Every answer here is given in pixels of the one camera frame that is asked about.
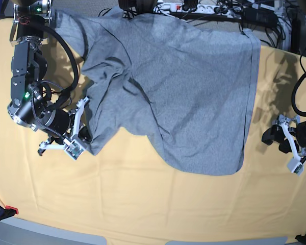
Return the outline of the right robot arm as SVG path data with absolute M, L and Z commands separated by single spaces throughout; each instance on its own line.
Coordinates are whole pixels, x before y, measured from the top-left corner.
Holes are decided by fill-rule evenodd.
M 76 111 L 66 112 L 63 105 L 71 102 L 71 92 L 79 82 L 79 70 L 71 49 L 62 37 L 49 25 L 51 1 L 14 1 L 14 20 L 11 42 L 15 43 L 11 62 L 11 102 L 8 113 L 18 124 L 33 131 L 41 130 L 49 135 L 49 142 L 61 144 L 70 139 L 72 127 L 79 126 L 76 135 L 83 142 L 90 141 L 86 126 L 77 122 Z M 72 84 L 61 87 L 56 94 L 51 89 L 52 81 L 45 80 L 47 61 L 41 51 L 44 35 L 53 36 L 64 48 L 73 71 Z

